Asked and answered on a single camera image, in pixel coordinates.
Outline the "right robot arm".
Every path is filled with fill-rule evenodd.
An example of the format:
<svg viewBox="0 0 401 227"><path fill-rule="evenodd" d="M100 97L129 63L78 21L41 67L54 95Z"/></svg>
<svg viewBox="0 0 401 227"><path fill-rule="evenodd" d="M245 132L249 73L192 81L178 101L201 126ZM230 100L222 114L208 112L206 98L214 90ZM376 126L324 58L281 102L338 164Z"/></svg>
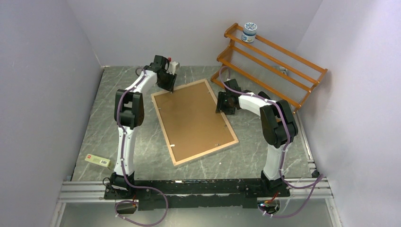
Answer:
<svg viewBox="0 0 401 227"><path fill-rule="evenodd" d="M293 142L298 134L289 103L286 100L271 100L263 91L258 94L249 90L242 91L236 79L227 80L224 85L225 91L218 93L216 113L234 115L237 109L244 109L260 117L262 134L268 143L260 190L265 196L272 196L279 188L285 186L279 174L282 150L286 143Z"/></svg>

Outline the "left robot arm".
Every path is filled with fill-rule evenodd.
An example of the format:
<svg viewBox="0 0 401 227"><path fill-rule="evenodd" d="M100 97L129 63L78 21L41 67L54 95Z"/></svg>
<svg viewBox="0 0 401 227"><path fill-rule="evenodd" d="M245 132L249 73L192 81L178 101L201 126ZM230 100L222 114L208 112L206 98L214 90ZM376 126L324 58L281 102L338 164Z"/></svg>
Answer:
<svg viewBox="0 0 401 227"><path fill-rule="evenodd" d="M154 85L173 92L179 67L179 62L155 55L153 62L135 70L137 79L131 85L116 91L114 120L118 126L119 143L116 164L106 185L105 199L133 198L135 142L145 117L143 97Z"/></svg>

